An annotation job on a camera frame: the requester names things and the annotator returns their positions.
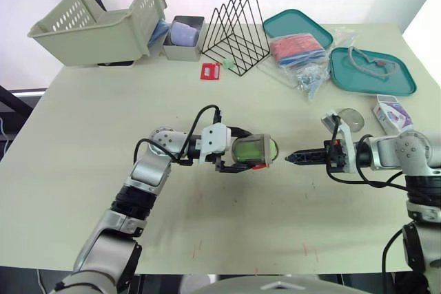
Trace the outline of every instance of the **beige plastic basket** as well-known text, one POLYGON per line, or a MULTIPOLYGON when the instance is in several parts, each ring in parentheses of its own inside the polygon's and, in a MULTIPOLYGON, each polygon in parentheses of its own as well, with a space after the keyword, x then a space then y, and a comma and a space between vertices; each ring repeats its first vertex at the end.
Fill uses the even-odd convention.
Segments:
POLYGON ((62 0, 28 37, 64 65, 134 61, 164 19, 165 0, 133 0, 126 10, 104 11, 95 0, 62 0))

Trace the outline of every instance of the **white box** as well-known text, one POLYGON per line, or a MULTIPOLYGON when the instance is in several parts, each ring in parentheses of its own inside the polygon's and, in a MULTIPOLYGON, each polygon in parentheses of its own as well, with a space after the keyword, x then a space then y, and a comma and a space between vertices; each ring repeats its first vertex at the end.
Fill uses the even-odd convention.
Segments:
POLYGON ((373 113, 387 134, 395 136, 413 129, 412 118, 395 96, 377 95, 377 101, 373 113))

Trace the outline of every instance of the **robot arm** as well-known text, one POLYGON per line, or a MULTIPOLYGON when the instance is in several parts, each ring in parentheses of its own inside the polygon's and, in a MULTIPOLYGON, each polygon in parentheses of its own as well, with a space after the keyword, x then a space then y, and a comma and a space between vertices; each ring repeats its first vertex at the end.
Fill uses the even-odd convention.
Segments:
POLYGON ((334 147, 327 140, 325 148, 296 151, 286 160, 297 165, 324 164, 329 172, 356 173, 357 166, 401 169, 408 190, 407 213, 413 220, 402 228, 407 264, 426 276, 433 294, 440 294, 441 132, 406 131, 398 136, 370 137, 358 144, 335 112, 329 112, 322 122, 331 132, 337 126, 336 132, 342 134, 334 147))
POLYGON ((90 234, 75 261, 74 272, 51 293, 115 294, 128 286, 142 250, 135 238, 144 231, 173 162, 192 165, 193 159, 199 159, 214 163, 216 171, 237 173, 268 167, 277 157, 277 145, 269 135, 252 135, 227 127, 220 120, 220 111, 216 110, 214 124, 205 127, 201 135, 188 136, 170 127, 150 134, 146 152, 135 162, 111 207, 90 234), (232 137, 237 137, 233 144, 232 137), (222 156, 230 148, 235 163, 225 166, 222 156))

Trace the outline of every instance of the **black cable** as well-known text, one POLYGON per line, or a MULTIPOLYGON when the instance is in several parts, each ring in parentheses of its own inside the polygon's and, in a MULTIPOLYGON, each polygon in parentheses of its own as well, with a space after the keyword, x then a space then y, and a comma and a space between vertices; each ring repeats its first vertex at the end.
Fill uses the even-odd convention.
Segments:
POLYGON ((393 182, 396 178, 400 177, 401 175, 402 175, 402 171, 399 171, 395 175, 390 177, 386 182, 390 184, 391 182, 393 182))
POLYGON ((193 125, 190 128, 190 131, 188 131, 187 138, 184 141, 184 145, 182 145, 181 151, 178 153, 178 156, 177 156, 178 160, 180 160, 182 155, 184 154, 185 148, 188 145, 188 142, 189 142, 190 138, 192 137, 194 130, 196 129, 196 125, 198 124, 199 118, 201 117, 203 112, 205 112, 207 109, 210 109, 210 108, 214 108, 216 110, 215 115, 214 115, 215 123, 220 121, 220 119, 216 120, 216 118, 220 118, 220 116, 221 116, 221 110, 219 109, 218 106, 216 106, 216 105, 208 105, 208 106, 205 106, 203 109, 201 109, 199 111, 199 113, 196 115, 196 118, 194 119, 193 125))
POLYGON ((370 135, 370 134, 365 134, 358 141, 357 146, 356 146, 356 168, 357 168, 358 174, 363 179, 363 181, 361 181, 361 180, 343 180, 343 179, 340 179, 340 178, 333 176, 331 173, 330 157, 332 156, 332 154, 334 152, 334 148, 335 148, 334 145, 335 145, 336 136, 337 136, 337 132, 338 132, 338 126, 340 124, 340 117, 337 115, 333 115, 332 118, 335 122, 335 126, 334 126, 334 131, 332 132, 331 146, 329 147, 329 150, 328 150, 327 164, 326 164, 326 173, 332 180, 335 180, 336 182, 341 182, 343 184, 368 184, 369 186, 372 186, 375 188, 393 187, 394 189, 400 189, 400 190, 406 191, 408 193, 413 193, 413 194, 420 196, 421 198, 423 198, 427 201, 431 201, 431 199, 430 199, 430 197, 428 197, 428 195, 421 193, 418 190, 410 189, 408 187, 403 187, 403 186, 400 186, 397 184, 392 184, 392 181, 394 179, 396 179, 398 176, 402 175, 402 171, 400 171, 399 173, 396 173, 395 175, 390 177, 390 179, 388 179, 386 182, 380 182, 380 181, 376 181, 376 180, 372 181, 372 180, 367 179, 367 177, 363 174, 361 167, 360 167, 360 152, 361 152, 361 147, 362 147, 363 142, 366 139, 372 137, 372 135, 370 135))
POLYGON ((391 248, 393 242, 400 236, 401 229, 395 233, 392 238, 388 241, 386 246, 383 249, 383 255, 381 258, 381 276, 382 276, 382 282, 383 282, 383 294, 387 294, 387 280, 386 280, 386 257, 387 252, 389 251, 389 248, 391 248))
POLYGON ((363 141, 366 140, 367 138, 372 137, 370 134, 365 134, 359 141, 357 144, 357 153, 356 153, 356 168, 357 168, 357 172, 360 175, 361 178, 363 178, 363 180, 366 182, 366 184, 375 187, 375 188, 382 188, 382 187, 393 187, 394 189, 401 189, 402 191, 406 191, 408 193, 412 193, 415 194, 416 196, 420 196, 421 198, 427 200, 427 201, 432 201, 432 199, 430 199, 430 197, 427 194, 421 193, 418 190, 415 189, 411 189, 409 187, 404 187, 401 185, 397 185, 397 184, 392 184, 392 180, 394 180, 395 178, 397 178, 400 173, 397 173, 395 175, 393 175, 392 177, 390 177, 390 179, 388 179, 388 181, 386 182, 378 182, 376 180, 371 181, 369 179, 367 179, 367 177, 363 174, 361 167, 360 167, 360 150, 361 150, 361 146, 363 144, 363 141))
POLYGON ((179 163, 179 160, 176 158, 175 155, 173 155, 170 151, 168 151, 166 148, 164 148, 163 146, 161 146, 160 144, 158 144, 156 141, 153 141, 151 139, 146 139, 146 138, 142 138, 140 139, 135 146, 135 151, 133 154, 133 164, 136 163, 136 160, 138 159, 138 150, 139 147, 141 146, 142 143, 149 143, 155 147, 157 147, 158 149, 160 149, 162 152, 164 152, 165 154, 167 154, 172 160, 173 162, 177 162, 179 163))
POLYGON ((361 181, 361 180, 344 180, 344 179, 340 179, 340 178, 335 177, 331 173, 331 157, 334 154, 338 127, 340 125, 340 117, 338 115, 333 115, 332 118, 333 118, 333 120, 335 122, 335 125, 334 125, 334 130, 332 131, 331 145, 329 146, 329 149, 328 149, 328 152, 327 152, 326 174, 332 180, 335 180, 336 182, 341 182, 342 184, 366 184, 364 181, 361 181))

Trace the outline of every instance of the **plastic bag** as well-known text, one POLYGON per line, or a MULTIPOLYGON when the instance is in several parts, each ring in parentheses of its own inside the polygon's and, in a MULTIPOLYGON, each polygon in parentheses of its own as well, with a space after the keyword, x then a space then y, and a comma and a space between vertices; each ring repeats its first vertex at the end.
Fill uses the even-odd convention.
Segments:
POLYGON ((270 49, 281 67, 327 60, 325 49, 312 34, 290 34, 275 38, 270 43, 270 49))
POLYGON ((332 34, 334 38, 334 42, 327 50, 328 54, 330 54, 334 48, 348 48, 352 46, 358 36, 358 33, 354 29, 345 26, 329 28, 327 31, 332 34))
POLYGON ((285 73, 296 82, 296 87, 306 93, 308 101, 312 102, 318 88, 329 78, 328 62, 308 63, 285 68, 285 73))
MULTIPOLYGON (((334 42, 327 49, 327 54, 334 48, 349 47, 353 45, 357 32, 346 26, 327 29, 334 37, 334 42)), ((329 79, 327 57, 325 62, 312 61, 280 67, 273 57, 269 57, 257 65, 262 72, 291 88, 296 88, 305 93, 307 100, 312 102, 317 95, 319 87, 329 79)))

